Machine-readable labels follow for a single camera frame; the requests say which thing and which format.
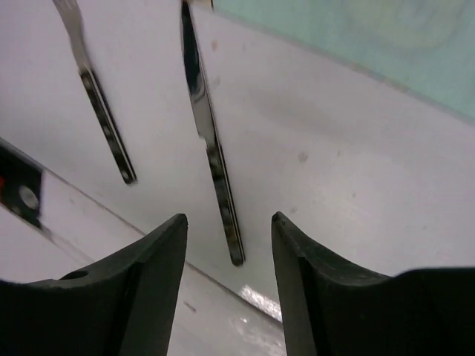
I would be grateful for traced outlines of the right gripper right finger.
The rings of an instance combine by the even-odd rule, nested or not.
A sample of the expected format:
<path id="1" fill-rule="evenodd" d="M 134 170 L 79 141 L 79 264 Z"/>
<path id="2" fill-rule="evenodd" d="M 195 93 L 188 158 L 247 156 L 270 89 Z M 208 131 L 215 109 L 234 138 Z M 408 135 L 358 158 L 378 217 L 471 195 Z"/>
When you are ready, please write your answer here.
<path id="1" fill-rule="evenodd" d="M 352 263 L 272 217 L 272 255 L 288 355 L 472 355 L 474 270 L 395 277 Z"/>

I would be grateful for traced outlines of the green cartoon print cloth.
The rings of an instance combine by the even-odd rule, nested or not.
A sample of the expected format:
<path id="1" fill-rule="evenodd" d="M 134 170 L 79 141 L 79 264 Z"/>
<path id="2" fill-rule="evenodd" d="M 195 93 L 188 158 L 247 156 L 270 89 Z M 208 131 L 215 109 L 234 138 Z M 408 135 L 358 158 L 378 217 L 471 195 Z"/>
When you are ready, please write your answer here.
<path id="1" fill-rule="evenodd" d="M 214 1 L 474 120 L 473 1 Z"/>

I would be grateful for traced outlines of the silver knife dark handle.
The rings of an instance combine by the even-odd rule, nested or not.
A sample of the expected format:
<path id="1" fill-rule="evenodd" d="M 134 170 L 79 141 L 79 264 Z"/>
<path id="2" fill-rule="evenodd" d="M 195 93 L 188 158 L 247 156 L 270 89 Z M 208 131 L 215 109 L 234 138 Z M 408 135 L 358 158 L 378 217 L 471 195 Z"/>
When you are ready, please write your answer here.
<path id="1" fill-rule="evenodd" d="M 207 160 L 212 175 L 230 260 L 234 266 L 241 266 L 246 261 L 246 256 L 229 175 L 226 169 L 226 161 L 220 144 L 212 101 L 210 100 L 206 84 L 204 64 L 200 59 L 189 1 L 182 2 L 180 17 L 182 23 L 183 62 L 195 126 L 198 136 L 206 144 Z"/>

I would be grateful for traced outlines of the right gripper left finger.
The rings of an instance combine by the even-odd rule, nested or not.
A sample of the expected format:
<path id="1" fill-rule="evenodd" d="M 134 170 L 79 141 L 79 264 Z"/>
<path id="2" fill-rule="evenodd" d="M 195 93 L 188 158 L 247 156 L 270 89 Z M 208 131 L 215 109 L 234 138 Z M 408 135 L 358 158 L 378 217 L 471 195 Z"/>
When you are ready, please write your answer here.
<path id="1" fill-rule="evenodd" d="M 3 355 L 166 355 L 186 215 L 58 280 L 1 283 Z"/>

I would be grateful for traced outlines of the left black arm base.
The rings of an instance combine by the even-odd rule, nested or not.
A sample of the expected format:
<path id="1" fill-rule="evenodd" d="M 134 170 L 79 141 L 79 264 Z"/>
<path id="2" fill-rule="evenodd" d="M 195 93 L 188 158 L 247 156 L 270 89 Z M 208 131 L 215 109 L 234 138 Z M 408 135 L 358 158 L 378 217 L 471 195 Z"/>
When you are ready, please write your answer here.
<path id="1" fill-rule="evenodd" d="M 40 166 L 1 139 L 1 205 L 40 231 L 42 178 Z"/>

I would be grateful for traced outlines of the silver fork dark handle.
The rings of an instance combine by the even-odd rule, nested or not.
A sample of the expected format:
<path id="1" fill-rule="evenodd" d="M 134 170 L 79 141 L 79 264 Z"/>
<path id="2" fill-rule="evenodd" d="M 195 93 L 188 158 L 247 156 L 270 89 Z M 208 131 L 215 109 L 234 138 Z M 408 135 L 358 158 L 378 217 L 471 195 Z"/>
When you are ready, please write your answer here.
<path id="1" fill-rule="evenodd" d="M 126 185 L 132 185 L 137 181 L 137 175 L 87 51 L 79 5 L 76 1 L 55 1 L 54 5 L 68 33 L 79 77 L 120 175 Z"/>

